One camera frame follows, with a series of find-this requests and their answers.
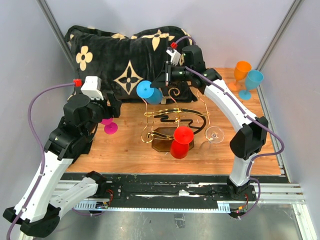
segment blue cup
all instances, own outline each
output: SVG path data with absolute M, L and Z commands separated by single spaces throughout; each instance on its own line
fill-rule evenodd
M 243 100 L 251 99 L 251 93 L 249 92 L 249 90 L 257 88 L 263 80 L 264 75 L 262 74 L 262 72 L 258 70 L 249 71 L 244 82 L 246 90 L 240 91 L 239 97 Z
M 154 87 L 150 87 L 150 81 L 141 81 L 136 87 L 136 93 L 142 99 L 145 99 L 149 104 L 159 104 L 162 101 L 162 92 Z

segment red connector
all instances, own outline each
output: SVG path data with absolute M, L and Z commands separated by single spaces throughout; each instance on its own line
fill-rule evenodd
M 73 82 L 75 83 L 76 87 L 81 87 L 82 86 L 82 80 L 81 79 L 73 79 Z
M 172 47 L 173 49 L 176 49 L 178 47 L 178 44 L 176 44 L 175 42 L 171 43 L 170 47 Z

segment pillow with flower pattern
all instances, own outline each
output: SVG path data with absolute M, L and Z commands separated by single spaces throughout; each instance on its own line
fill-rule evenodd
M 161 72 L 164 62 L 170 60 L 166 53 L 173 41 L 188 35 L 175 26 L 163 26 L 124 36 L 120 33 L 106 32 L 82 26 L 72 26 L 65 40 L 73 55 L 73 64 L 80 79 L 86 76 L 101 78 L 101 91 L 112 90 L 123 102 L 140 102 L 136 88 L 143 80 L 153 81 Z M 177 50 L 192 44 L 191 39 L 182 40 Z M 184 64 L 181 57 L 179 64 Z M 186 82 L 177 86 L 179 102 L 192 102 L 197 98 Z M 166 88 L 161 89 L 168 96 Z

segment white wall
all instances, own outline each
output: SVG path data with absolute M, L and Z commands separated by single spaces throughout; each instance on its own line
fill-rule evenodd
M 41 90 L 72 81 L 73 70 L 35 0 L 3 0 L 0 7 L 0 205 L 13 207 L 40 164 L 28 126 L 31 99 Z M 71 89 L 53 90 L 34 105 L 32 119 L 42 143 L 57 127 Z M 9 222 L 0 217 L 0 239 Z M 19 227 L 14 228 L 17 239 Z
M 263 95 L 286 143 L 290 177 L 300 183 L 320 237 L 320 1 L 304 1 L 266 63 Z
M 293 0 L 47 0 L 65 34 L 73 25 L 127 36 L 174 25 L 202 48 L 209 67 L 258 66 Z

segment wooden surface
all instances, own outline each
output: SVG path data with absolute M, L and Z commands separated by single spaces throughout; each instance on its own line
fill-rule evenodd
M 233 68 L 216 68 L 226 83 L 234 81 Z M 258 117 L 263 115 L 259 97 L 256 90 L 252 90 L 252 98 L 242 101 L 244 105 Z M 99 125 L 89 155 L 82 155 L 71 165 L 68 172 L 97 171 L 99 173 L 148 173 L 148 174 L 229 174 L 232 170 L 234 155 L 229 147 L 229 142 L 235 131 L 220 111 L 208 98 L 201 97 L 207 104 L 210 112 L 211 126 L 220 127 L 225 134 L 224 140 L 218 144 L 209 144 L 205 138 L 205 131 L 194 136 L 194 148 L 184 159 L 175 159 L 170 153 L 157 152 L 151 148 L 151 143 L 141 141 L 141 132 L 146 125 L 144 103 L 125 103 L 121 107 L 120 118 L 114 119 L 118 131 L 113 135 L 104 132 L 104 126 Z M 180 108 L 194 109 L 205 112 L 204 104 L 198 100 L 193 103 L 179 103 Z M 171 105 L 148 105 L 148 112 L 174 108 Z M 197 123 L 200 118 L 193 115 Z M 156 124 L 155 128 L 171 125 Z M 265 146 L 260 153 L 274 152 L 270 136 L 267 136 Z M 253 165 L 253 175 L 280 175 L 280 169 L 275 156 L 258 158 Z

